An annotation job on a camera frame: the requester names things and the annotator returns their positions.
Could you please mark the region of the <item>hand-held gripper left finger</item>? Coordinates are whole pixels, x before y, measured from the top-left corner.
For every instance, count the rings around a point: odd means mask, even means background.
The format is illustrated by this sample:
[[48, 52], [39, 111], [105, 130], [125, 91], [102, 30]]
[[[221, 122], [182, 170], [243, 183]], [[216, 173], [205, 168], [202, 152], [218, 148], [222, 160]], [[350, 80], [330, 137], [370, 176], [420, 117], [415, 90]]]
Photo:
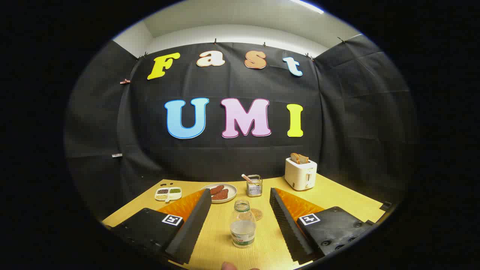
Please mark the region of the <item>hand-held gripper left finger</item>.
[[110, 231], [151, 257], [189, 263], [211, 204], [202, 189], [159, 210], [144, 207]]

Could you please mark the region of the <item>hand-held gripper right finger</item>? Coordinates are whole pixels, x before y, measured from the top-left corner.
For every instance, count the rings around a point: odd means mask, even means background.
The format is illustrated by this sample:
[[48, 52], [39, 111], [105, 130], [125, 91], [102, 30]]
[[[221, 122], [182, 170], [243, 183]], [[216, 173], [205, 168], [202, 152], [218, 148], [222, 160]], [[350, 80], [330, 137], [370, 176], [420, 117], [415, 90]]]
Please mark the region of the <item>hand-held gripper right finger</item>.
[[351, 243], [374, 223], [363, 222], [335, 206], [323, 209], [278, 188], [270, 190], [270, 205], [293, 261], [307, 263]]

